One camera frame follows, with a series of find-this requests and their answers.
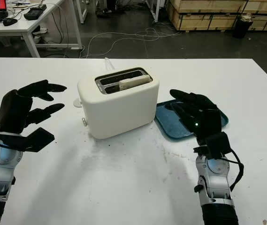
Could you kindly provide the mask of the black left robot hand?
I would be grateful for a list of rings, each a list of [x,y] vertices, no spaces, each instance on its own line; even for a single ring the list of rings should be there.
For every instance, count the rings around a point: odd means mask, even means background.
[[[30,124],[39,124],[64,107],[58,103],[45,109],[32,110],[33,98],[53,101],[49,92],[63,92],[67,87],[49,83],[48,80],[31,83],[4,95],[0,105],[0,131],[20,134]]]

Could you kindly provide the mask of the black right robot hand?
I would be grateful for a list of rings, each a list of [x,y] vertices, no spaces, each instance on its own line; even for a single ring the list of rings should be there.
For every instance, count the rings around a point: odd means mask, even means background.
[[[199,145],[204,145],[207,137],[221,132],[221,112],[208,97],[176,89],[171,89],[170,95],[177,100],[170,104],[171,109],[195,135]]]

